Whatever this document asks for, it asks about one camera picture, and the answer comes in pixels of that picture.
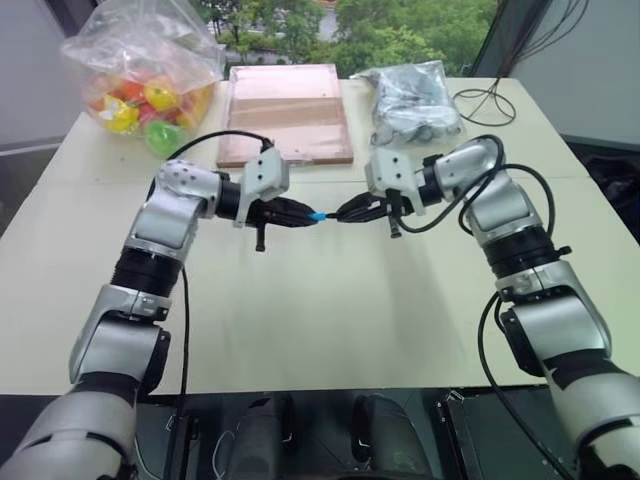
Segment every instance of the tree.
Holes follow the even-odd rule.
[[[305,62],[317,42],[323,10],[312,0],[253,0],[253,12],[265,35],[278,38],[279,53]]]
[[[244,31],[249,23],[249,12],[242,8],[240,0],[225,0],[220,2],[222,18],[231,26],[231,32],[236,40],[236,46],[240,45],[240,32]]]
[[[340,75],[443,59],[450,75],[473,62],[497,0],[341,0],[333,54]]]
[[[190,3],[204,23],[209,23],[213,19],[214,6],[212,1],[191,0]]]
[[[240,43],[236,45],[236,51],[240,54],[242,63],[247,63],[247,54],[249,53],[249,45],[246,43]]]

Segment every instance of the clear plastic bag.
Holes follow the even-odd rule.
[[[187,0],[107,0],[61,52],[87,112],[160,156],[202,122],[224,73],[224,48]]]
[[[352,78],[365,78],[376,89],[372,145],[449,142],[463,131],[440,60],[373,68]]]

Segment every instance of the silver robotic arm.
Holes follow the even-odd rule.
[[[162,166],[73,347],[72,390],[40,414],[1,480],[131,478],[135,402],[162,377],[171,336],[157,323],[167,317],[198,220],[255,227],[256,248],[264,250],[267,223],[316,223],[306,205],[276,198],[288,181],[274,148],[245,167],[240,185],[183,160]]]
[[[640,381],[611,361],[606,324],[560,259],[570,250],[554,248],[529,197],[506,173],[508,165],[501,167],[502,157],[499,139],[479,137],[427,159],[414,173],[401,154],[380,150],[367,166],[367,179],[370,192],[385,199],[385,213],[399,213],[392,224],[412,211],[424,214],[425,206],[441,199],[464,197],[466,219],[496,275],[497,292],[511,305],[500,317],[505,337],[518,366],[547,380],[580,478],[638,478]],[[478,182],[481,175],[490,183]]]

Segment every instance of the yellow candy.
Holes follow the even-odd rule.
[[[120,99],[106,95],[104,110],[98,115],[104,120],[104,126],[115,133],[127,133],[138,126],[139,110],[127,105]]]
[[[144,98],[158,112],[171,110],[180,105],[180,96],[168,88],[164,88],[162,83],[152,83],[144,86]]]

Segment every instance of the green candy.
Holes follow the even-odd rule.
[[[187,141],[187,132],[164,120],[152,120],[144,129],[144,141],[153,153],[167,158]]]

